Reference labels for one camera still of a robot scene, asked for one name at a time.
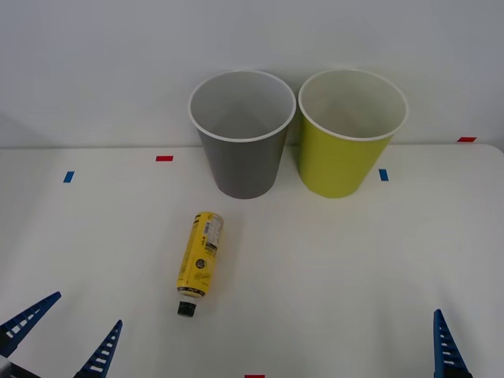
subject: yellow tube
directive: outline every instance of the yellow tube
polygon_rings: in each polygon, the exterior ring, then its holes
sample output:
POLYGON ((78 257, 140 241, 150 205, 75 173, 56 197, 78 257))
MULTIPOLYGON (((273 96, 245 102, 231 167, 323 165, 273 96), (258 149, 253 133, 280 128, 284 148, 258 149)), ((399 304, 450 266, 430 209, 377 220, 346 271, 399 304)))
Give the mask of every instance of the yellow tube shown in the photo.
POLYGON ((195 217, 176 281, 176 289, 183 296, 178 314, 183 317, 193 317, 195 300, 208 292, 223 225, 222 217, 215 213, 203 212, 195 217))

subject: paper cup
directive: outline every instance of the paper cup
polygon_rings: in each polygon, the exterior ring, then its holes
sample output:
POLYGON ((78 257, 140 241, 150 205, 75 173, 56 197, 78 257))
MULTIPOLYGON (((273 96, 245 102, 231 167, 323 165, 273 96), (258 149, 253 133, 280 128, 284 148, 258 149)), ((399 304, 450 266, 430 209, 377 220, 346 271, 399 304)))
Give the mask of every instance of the paper cup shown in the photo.
POLYGON ((299 92, 303 114, 299 174, 329 198, 354 193, 408 117, 391 81, 358 69, 311 76, 299 92))
POLYGON ((265 72, 225 72, 199 84, 189 115, 221 191, 254 198, 273 186, 295 109, 292 89, 265 72))

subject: white wall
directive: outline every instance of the white wall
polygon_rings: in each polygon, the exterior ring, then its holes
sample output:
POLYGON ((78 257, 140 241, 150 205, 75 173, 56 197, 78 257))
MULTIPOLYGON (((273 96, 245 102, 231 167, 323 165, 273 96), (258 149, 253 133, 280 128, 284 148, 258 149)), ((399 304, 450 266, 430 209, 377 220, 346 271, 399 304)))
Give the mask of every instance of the white wall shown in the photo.
POLYGON ((0 146, 199 144, 187 98, 224 69, 297 90, 354 65, 406 93, 395 142, 504 147, 501 0, 4 0, 0 146))

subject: blue tape marker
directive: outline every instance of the blue tape marker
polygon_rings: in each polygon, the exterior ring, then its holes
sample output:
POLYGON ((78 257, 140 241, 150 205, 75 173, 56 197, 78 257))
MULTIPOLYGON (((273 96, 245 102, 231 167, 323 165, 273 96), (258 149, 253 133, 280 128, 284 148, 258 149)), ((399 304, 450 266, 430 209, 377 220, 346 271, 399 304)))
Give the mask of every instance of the blue tape marker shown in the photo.
POLYGON ((66 176, 65 176, 65 179, 63 180, 64 183, 71 183, 72 182, 72 179, 73 179, 73 174, 75 173, 75 171, 68 171, 66 173, 66 176))
POLYGON ((378 169, 378 172, 380 172, 380 178, 382 181, 388 181, 388 174, 386 169, 378 169))

